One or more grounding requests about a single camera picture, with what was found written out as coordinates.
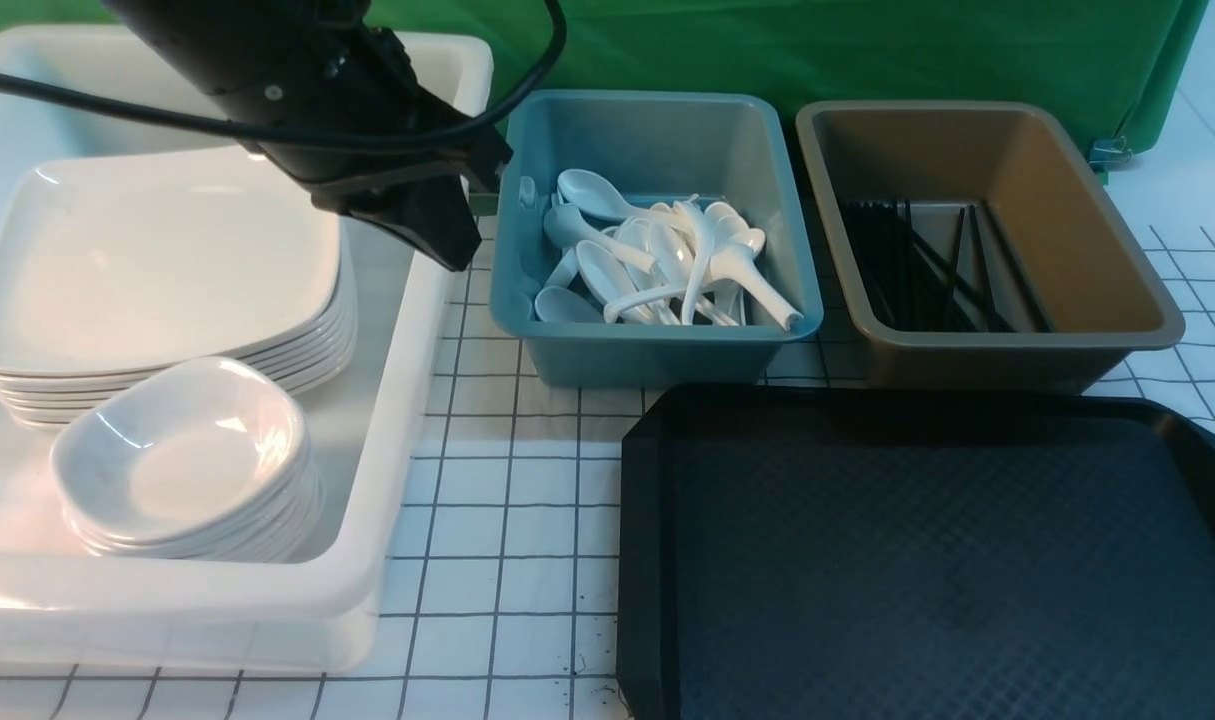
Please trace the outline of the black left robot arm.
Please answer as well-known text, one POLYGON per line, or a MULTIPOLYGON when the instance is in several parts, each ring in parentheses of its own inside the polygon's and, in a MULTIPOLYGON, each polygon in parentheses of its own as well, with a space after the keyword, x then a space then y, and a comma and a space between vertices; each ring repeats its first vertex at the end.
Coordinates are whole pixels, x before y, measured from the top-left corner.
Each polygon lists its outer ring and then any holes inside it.
MULTIPOLYGON (((310 134, 416 135, 467 115, 424 86, 368 2, 111 1, 132 35, 228 119, 310 134)), ((512 147, 497 127, 395 155, 258 142, 316 209, 395 236, 452 272, 482 243, 467 185, 495 192, 512 147)))

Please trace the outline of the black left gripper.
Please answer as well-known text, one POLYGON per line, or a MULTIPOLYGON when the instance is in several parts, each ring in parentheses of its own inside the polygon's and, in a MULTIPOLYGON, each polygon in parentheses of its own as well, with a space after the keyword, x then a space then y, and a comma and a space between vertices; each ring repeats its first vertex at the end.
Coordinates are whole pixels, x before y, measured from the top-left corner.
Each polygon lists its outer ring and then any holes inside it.
POLYGON ((420 86, 388 29, 299 28, 283 53, 258 53, 252 66, 249 85, 217 87, 211 100, 231 120, 316 137, 260 142, 316 208, 392 233, 451 272, 467 270, 482 237, 464 183, 496 189, 512 159, 497 127, 453 135, 467 115, 420 86))

